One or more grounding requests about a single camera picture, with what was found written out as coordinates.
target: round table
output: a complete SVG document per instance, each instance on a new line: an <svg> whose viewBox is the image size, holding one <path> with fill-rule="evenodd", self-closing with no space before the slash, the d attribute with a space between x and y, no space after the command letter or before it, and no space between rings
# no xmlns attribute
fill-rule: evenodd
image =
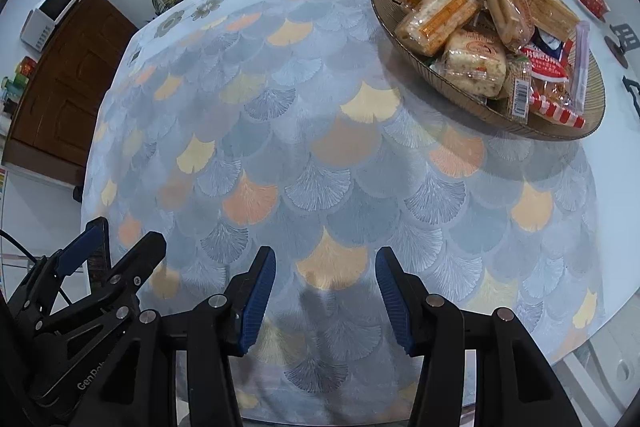
<svg viewBox="0 0 640 427"><path fill-rule="evenodd" d="M127 47L100 107L82 220L108 217L114 262L145 232L164 234L166 261L139 292L161 314L192 309L273 247L257 344L232 360L244 417L405 419L421 360L390 329L379 247L461 308L514 309L551 362L638 288L640 124L596 28L591 49L602 126L535 142L426 87L369 0L183 1ZM469 403L472 363L467 374Z"/></svg>

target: microwave oven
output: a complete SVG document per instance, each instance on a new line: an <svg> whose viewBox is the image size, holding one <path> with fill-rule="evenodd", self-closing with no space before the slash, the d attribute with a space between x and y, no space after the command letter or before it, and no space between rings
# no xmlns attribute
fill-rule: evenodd
<svg viewBox="0 0 640 427"><path fill-rule="evenodd" d="M27 15L20 40L41 52L53 29L77 0L41 0Z"/></svg>

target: woven basket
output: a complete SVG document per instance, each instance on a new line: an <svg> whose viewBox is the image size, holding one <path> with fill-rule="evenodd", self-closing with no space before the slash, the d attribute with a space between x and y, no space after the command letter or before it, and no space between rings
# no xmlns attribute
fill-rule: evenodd
<svg viewBox="0 0 640 427"><path fill-rule="evenodd" d="M371 4L373 5L373 11L378 21L385 29L387 36L395 48L412 67L414 67L418 74L451 102L465 109L472 115L475 115L480 120L504 131L512 132L513 134L547 141L577 140L589 136L600 126L600 122L602 122L602 118L604 117L605 94L602 74L593 55L590 54L589 60L589 82L587 85L587 98L584 105L583 117L585 124L583 128L575 129L573 127L551 123L534 113L529 113L529 121L527 125L523 125L508 120L498 112L478 102L478 100L475 100L466 92L453 86L442 76L431 71L424 57L414 54L414 52L404 47L402 42L394 35L396 26L398 26L405 15L398 4L392 0L371 0ZM571 63L575 63L575 46L569 55L569 60Z"/></svg>

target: barcode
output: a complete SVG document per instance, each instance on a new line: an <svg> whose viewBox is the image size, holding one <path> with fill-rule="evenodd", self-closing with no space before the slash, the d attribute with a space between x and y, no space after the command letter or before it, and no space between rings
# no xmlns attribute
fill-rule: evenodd
<svg viewBox="0 0 640 427"><path fill-rule="evenodd" d="M511 114L520 118L527 117L527 106L529 105L529 83L523 80L516 80L513 89L513 108Z"/></svg>

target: wooden cabinet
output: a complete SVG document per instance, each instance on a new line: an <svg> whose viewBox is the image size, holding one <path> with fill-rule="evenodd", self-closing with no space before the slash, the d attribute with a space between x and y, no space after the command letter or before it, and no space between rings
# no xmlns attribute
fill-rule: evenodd
<svg viewBox="0 0 640 427"><path fill-rule="evenodd" d="M81 185L98 108L135 32L107 0L79 1L44 49L2 163Z"/></svg>

